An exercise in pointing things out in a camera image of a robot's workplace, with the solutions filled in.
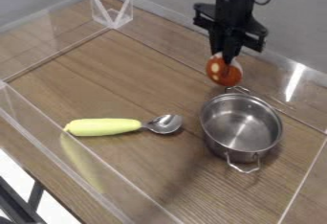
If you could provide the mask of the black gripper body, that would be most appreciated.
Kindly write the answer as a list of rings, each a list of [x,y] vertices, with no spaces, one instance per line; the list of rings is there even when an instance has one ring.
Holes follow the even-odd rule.
[[[194,24],[209,32],[222,28],[225,37],[238,35],[243,47],[262,52],[269,35],[267,28],[253,16],[254,0],[217,0],[215,4],[195,3]]]

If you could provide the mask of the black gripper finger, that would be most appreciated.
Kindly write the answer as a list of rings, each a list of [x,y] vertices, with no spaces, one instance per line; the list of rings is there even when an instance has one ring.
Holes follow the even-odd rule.
[[[222,28],[213,28],[210,30],[210,43],[213,54],[223,51],[225,33]]]
[[[233,59],[239,56],[243,47],[243,38],[238,35],[231,35],[223,41],[223,61],[227,65],[231,64]]]

